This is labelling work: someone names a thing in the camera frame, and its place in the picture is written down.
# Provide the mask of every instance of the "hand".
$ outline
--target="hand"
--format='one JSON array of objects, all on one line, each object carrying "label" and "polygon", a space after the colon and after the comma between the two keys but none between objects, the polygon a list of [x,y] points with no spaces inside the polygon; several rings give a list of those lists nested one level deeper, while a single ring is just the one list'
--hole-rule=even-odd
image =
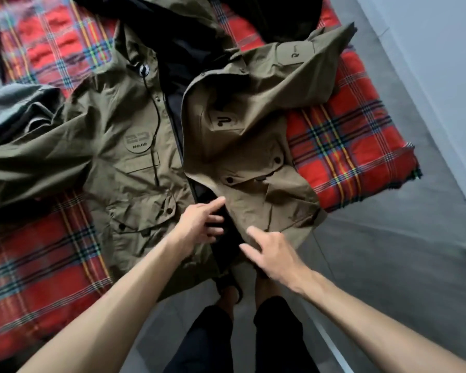
[{"label": "hand", "polygon": [[220,209],[225,202],[226,198],[221,196],[209,204],[193,204],[185,209],[179,222],[169,233],[169,238],[180,249],[183,249],[183,258],[192,253],[195,244],[213,243],[216,241],[215,236],[224,233],[223,228],[209,227],[206,226],[206,223],[221,223],[224,221],[224,217],[212,213]]},{"label": "hand", "polygon": [[240,245],[241,250],[271,279],[295,290],[304,275],[311,272],[280,232],[266,233],[250,226],[247,234],[261,246],[261,251],[246,243]]}]

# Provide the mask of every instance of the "tartan blanket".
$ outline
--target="tartan blanket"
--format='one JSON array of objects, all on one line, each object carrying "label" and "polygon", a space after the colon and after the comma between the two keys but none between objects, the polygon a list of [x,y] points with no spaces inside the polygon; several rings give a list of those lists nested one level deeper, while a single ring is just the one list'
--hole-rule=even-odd
[{"label": "tartan blanket", "polygon": [[[263,42],[226,5],[218,20],[241,49]],[[324,0],[320,26],[339,24]],[[48,83],[69,94],[111,60],[115,21],[71,0],[0,0],[7,81]],[[328,103],[287,112],[299,173],[327,211],[421,176],[413,145],[395,128],[354,48],[342,54]],[[112,285],[82,192],[50,199],[50,214],[0,234],[0,360],[60,331]]]}]

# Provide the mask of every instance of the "jacket sleeve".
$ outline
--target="jacket sleeve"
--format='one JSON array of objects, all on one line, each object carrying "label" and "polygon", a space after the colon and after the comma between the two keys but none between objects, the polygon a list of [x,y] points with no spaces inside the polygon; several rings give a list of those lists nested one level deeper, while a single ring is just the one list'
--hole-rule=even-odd
[{"label": "jacket sleeve", "polygon": [[90,165],[107,97],[89,77],[50,125],[0,146],[0,207],[71,187]]},{"label": "jacket sleeve", "polygon": [[315,30],[305,41],[271,43],[242,54],[251,91],[266,100],[263,114],[326,102],[338,60],[354,36],[354,24]]}]

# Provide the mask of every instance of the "pant leg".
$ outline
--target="pant leg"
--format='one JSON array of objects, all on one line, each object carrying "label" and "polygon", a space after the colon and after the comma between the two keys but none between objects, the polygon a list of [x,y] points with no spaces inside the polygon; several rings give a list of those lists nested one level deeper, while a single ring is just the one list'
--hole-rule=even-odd
[{"label": "pant leg", "polygon": [[233,373],[230,316],[208,306],[193,323],[164,373]]},{"label": "pant leg", "polygon": [[286,300],[264,301],[254,317],[256,373],[319,373],[302,339],[302,323]]}]

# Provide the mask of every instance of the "drawstring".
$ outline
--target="drawstring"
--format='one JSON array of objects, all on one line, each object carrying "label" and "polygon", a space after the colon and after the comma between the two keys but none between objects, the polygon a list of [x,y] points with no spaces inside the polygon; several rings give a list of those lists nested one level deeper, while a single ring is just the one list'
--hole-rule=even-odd
[{"label": "drawstring", "polygon": [[150,72],[150,68],[147,64],[140,63],[140,68],[138,70],[138,73],[143,79],[143,84],[145,85],[145,89],[147,89],[147,93],[150,95],[150,99],[154,103],[155,110],[157,110],[157,127],[155,128],[155,132],[152,136],[152,142],[150,144],[150,155],[152,157],[152,167],[154,168],[154,177],[155,177],[155,185],[157,187],[160,186],[159,184],[159,178],[157,176],[157,167],[155,166],[155,158],[154,158],[154,152],[155,152],[155,141],[157,139],[157,132],[159,131],[159,127],[161,126],[161,116],[159,114],[159,109],[157,108],[157,104],[155,103],[154,97],[152,97],[150,93],[149,86],[147,85],[147,80],[145,79],[147,75]]}]

